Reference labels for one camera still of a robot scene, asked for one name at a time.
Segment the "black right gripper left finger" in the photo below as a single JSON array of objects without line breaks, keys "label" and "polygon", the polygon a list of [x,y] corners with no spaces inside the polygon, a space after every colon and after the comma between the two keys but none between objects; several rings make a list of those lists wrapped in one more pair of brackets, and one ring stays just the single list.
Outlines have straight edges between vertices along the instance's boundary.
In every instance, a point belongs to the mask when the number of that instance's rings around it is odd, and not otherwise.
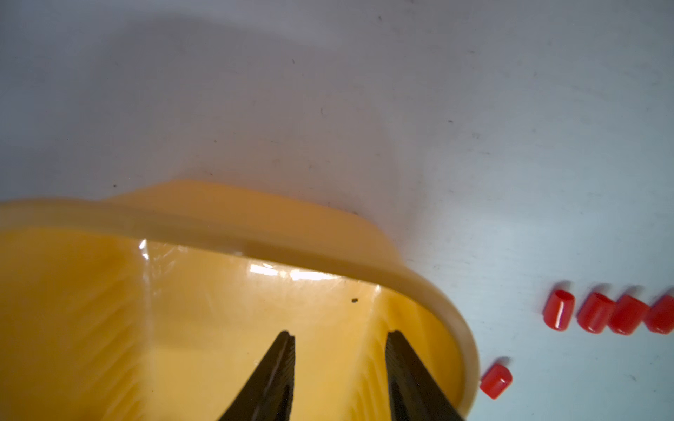
[{"label": "black right gripper left finger", "polygon": [[269,350],[219,421],[288,421],[294,393],[295,337],[277,335]]}]

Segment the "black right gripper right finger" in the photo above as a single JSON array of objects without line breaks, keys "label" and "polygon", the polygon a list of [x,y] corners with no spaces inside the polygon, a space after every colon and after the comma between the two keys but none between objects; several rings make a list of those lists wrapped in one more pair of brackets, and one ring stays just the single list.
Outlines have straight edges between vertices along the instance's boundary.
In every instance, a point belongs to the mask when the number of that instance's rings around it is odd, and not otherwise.
[{"label": "black right gripper right finger", "polygon": [[387,334],[385,363],[393,421],[463,420],[401,331]]}]

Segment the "red sleeve two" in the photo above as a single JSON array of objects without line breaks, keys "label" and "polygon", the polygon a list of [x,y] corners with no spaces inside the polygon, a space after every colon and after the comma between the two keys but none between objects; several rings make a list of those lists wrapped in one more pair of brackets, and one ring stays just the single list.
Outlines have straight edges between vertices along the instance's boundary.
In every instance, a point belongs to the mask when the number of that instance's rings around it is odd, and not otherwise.
[{"label": "red sleeve two", "polygon": [[480,389],[492,400],[498,399],[513,383],[513,375],[506,365],[494,363],[483,375]]}]

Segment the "yellow plastic storage box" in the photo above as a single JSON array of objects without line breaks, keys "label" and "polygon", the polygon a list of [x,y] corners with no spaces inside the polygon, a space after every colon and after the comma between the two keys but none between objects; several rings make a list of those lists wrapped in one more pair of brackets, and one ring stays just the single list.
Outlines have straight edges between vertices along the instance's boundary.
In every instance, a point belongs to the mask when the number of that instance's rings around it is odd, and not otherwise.
[{"label": "yellow plastic storage box", "polygon": [[392,420],[393,331],[475,401],[465,320],[356,214],[189,181],[1,206],[4,420],[219,420],[282,331],[289,420]]}]

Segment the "red sleeve one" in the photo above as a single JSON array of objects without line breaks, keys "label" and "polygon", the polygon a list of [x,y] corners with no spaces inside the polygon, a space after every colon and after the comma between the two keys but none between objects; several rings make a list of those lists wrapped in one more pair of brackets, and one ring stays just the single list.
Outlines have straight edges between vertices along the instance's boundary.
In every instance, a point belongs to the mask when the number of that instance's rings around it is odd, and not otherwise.
[{"label": "red sleeve one", "polygon": [[554,331],[566,331],[574,313],[575,302],[575,296],[569,291],[555,289],[543,308],[543,322]]}]

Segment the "red sleeve twelve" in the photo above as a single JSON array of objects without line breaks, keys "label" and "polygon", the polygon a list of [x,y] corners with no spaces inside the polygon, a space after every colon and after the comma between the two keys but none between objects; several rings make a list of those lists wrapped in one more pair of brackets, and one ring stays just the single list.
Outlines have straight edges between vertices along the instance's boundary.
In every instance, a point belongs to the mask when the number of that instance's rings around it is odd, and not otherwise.
[{"label": "red sleeve twelve", "polygon": [[608,325],[616,302],[608,296],[593,291],[577,313],[577,323],[588,333],[600,334]]}]

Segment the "red sleeve thirteen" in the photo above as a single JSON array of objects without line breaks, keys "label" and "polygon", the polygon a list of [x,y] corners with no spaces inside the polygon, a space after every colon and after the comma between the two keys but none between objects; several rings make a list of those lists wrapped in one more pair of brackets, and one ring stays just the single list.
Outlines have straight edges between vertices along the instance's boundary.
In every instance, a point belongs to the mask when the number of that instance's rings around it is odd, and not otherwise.
[{"label": "red sleeve thirteen", "polygon": [[629,336],[642,324],[649,312],[649,305],[628,294],[616,302],[608,327],[613,333]]}]

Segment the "red sleeve three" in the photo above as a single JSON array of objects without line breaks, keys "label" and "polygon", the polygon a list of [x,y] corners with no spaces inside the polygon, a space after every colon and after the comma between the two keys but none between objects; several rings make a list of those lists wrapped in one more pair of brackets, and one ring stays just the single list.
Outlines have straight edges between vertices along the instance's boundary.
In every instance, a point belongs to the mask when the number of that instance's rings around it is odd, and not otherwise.
[{"label": "red sleeve three", "polygon": [[661,296],[650,307],[643,322],[653,333],[670,334],[674,329],[674,297],[670,294]]}]

